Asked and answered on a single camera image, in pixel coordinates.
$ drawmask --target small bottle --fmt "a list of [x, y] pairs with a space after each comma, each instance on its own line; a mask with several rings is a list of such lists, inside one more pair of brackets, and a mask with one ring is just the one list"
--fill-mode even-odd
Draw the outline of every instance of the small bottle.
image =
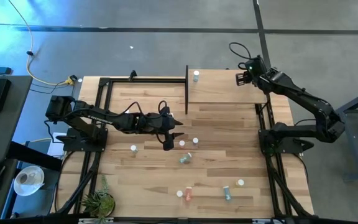
[[223, 190], [224, 190], [224, 198], [227, 201], [230, 201], [231, 200], [231, 195], [230, 195], [230, 191], [229, 191], [229, 186], [223, 187]]
[[191, 187], [186, 187], [186, 190], [185, 190], [185, 199], [187, 202], [189, 202], [191, 200], [191, 191], [192, 191], [192, 188]]
[[183, 156], [182, 158], [180, 158], [180, 163], [181, 164], [188, 164], [190, 163], [190, 160], [191, 160], [191, 154], [190, 152], [187, 152], [187, 154], [185, 156]]
[[239, 187], [244, 186], [244, 180], [242, 180], [242, 179], [237, 180], [236, 185]]
[[197, 82], [198, 81], [198, 75], [200, 74], [200, 72], [199, 71], [194, 71], [193, 72], [193, 81], [194, 82]]
[[180, 146], [181, 149], [183, 149], [183, 148], [185, 147], [185, 142], [184, 142], [184, 140], [180, 140], [180, 141], [179, 141], [179, 146]]
[[182, 197], [182, 196], [183, 196], [183, 192], [182, 192], [181, 190], [178, 190], [178, 191], [177, 191], [177, 196], [178, 196], [178, 197]]
[[197, 144], [198, 144], [198, 138], [193, 138], [193, 145], [197, 146]]
[[137, 154], [138, 150], [135, 145], [131, 145], [131, 151], [133, 154]]

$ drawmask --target gray floor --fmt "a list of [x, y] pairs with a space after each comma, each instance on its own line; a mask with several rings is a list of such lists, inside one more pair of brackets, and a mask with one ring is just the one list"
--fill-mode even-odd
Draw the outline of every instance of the gray floor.
[[[251, 0], [15, 0], [31, 25], [76, 27], [159, 27], [256, 29]], [[266, 29], [358, 29], [358, 0], [260, 0]], [[22, 24], [0, 0], [0, 23]], [[358, 95], [358, 35], [266, 36], [273, 66], [310, 93], [341, 106]], [[228, 43], [246, 44], [261, 54], [258, 34], [34, 32], [36, 58], [31, 70], [59, 82], [69, 75], [184, 75], [194, 68], [236, 68], [240, 58]], [[26, 75], [27, 32], [0, 30], [0, 66]], [[69, 95], [60, 89], [57, 95]], [[42, 123], [50, 95], [30, 92], [14, 140], [47, 137]], [[311, 114], [291, 102], [294, 120]], [[64, 131], [65, 125], [53, 126]], [[314, 210], [324, 218], [358, 221], [358, 182], [344, 183], [353, 171], [343, 135], [334, 144], [316, 142], [305, 153]]]

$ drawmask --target black desk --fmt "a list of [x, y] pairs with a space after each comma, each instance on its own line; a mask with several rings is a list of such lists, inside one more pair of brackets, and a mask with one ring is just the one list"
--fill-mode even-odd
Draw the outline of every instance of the black desk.
[[11, 81], [4, 108], [0, 112], [0, 162], [6, 165], [4, 181], [0, 190], [1, 217], [12, 180], [16, 174], [17, 161], [28, 162], [55, 171], [60, 170], [62, 161], [12, 142], [17, 122], [30, 89], [32, 77], [5, 76], [0, 78], [7, 78]]

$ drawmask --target wooden tabletop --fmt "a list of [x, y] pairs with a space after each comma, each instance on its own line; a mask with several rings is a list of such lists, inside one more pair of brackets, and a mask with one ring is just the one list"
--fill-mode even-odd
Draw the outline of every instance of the wooden tabletop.
[[[175, 119], [184, 124], [173, 131], [185, 134], [175, 140], [173, 150], [165, 152], [155, 136], [122, 134], [107, 125], [108, 145], [102, 154], [96, 188], [101, 185], [100, 174], [105, 174], [117, 204], [112, 216], [273, 216], [265, 159], [257, 138], [259, 120], [254, 107], [254, 103], [265, 103], [265, 96], [252, 85], [236, 86], [234, 75], [237, 70], [198, 71], [200, 79], [197, 83], [192, 80], [193, 70], [189, 71], [188, 115], [184, 112], [185, 86], [182, 83], [114, 84], [111, 111], [120, 113], [133, 101], [138, 101], [144, 113], [157, 112], [158, 103], [165, 100]], [[84, 77], [79, 100], [94, 104], [99, 78]], [[227, 95], [222, 96], [225, 88]], [[271, 94], [271, 101], [275, 121], [293, 124], [288, 99]], [[129, 111], [138, 112], [135, 107]], [[197, 146], [192, 144], [193, 138], [200, 140]], [[178, 146], [180, 140], [186, 142], [184, 149]], [[133, 144], [139, 150], [135, 157], [130, 150]], [[183, 165], [179, 159], [187, 152], [193, 158]], [[65, 164], [58, 188], [58, 207], [78, 185], [83, 156], [83, 152], [76, 152]], [[283, 154], [282, 157], [289, 189], [302, 206], [313, 213], [302, 163], [293, 155]], [[244, 186], [235, 185], [238, 179], [244, 180]], [[223, 187], [227, 185], [232, 195], [230, 202], [224, 199]], [[190, 202], [177, 197], [177, 191], [184, 192], [186, 187], [193, 188]], [[279, 190], [278, 195], [280, 208], [284, 211]]]

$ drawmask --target potted plant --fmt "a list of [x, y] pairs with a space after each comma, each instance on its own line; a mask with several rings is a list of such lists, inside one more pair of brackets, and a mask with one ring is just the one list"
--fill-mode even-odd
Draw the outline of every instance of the potted plant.
[[106, 223], [108, 217], [116, 207], [114, 197], [109, 194], [109, 185], [105, 175], [102, 175], [102, 189], [86, 195], [81, 203], [85, 206], [84, 212], [89, 212], [98, 218], [98, 223]]

